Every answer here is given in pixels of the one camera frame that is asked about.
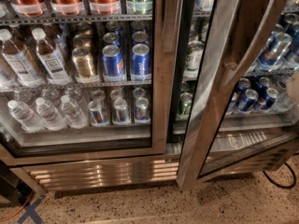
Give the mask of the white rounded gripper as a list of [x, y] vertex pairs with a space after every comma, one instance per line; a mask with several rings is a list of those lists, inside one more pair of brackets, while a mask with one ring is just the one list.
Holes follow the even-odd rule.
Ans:
[[299, 101], [299, 73], [293, 74], [287, 83], [287, 93], [294, 101]]

